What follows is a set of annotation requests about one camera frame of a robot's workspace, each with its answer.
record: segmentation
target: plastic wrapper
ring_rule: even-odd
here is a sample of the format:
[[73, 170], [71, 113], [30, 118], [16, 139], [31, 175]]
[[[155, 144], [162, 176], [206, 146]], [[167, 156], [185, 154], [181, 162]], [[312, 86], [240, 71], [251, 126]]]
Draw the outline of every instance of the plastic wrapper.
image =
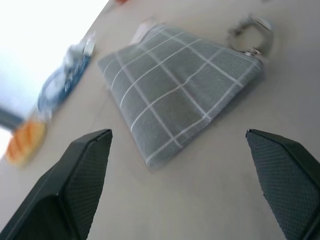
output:
[[62, 65], [45, 81], [37, 100], [37, 118], [50, 120], [79, 83], [95, 47], [94, 35], [67, 50]]

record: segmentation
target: gray plaid cloth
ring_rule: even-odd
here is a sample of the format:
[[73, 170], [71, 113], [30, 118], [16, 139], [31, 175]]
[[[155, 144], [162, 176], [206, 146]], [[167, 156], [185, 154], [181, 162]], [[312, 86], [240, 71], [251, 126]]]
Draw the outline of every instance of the gray plaid cloth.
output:
[[167, 25], [98, 66], [151, 169], [170, 160], [262, 71], [256, 58]]

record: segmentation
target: orange bread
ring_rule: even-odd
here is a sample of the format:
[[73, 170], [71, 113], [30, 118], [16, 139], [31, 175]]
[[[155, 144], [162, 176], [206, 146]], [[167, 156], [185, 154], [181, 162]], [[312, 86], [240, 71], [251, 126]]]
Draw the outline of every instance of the orange bread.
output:
[[46, 125], [43, 122], [30, 120], [22, 124], [9, 142], [5, 153], [7, 161], [16, 166], [25, 164], [40, 146], [45, 131]]

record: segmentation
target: gray checkered pouch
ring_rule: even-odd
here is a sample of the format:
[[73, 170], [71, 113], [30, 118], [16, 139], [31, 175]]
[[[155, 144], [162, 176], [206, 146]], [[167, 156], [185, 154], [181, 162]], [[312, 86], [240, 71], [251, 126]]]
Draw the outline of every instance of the gray checkered pouch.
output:
[[262, 71], [256, 58], [167, 25], [98, 66], [151, 169], [168, 162]]

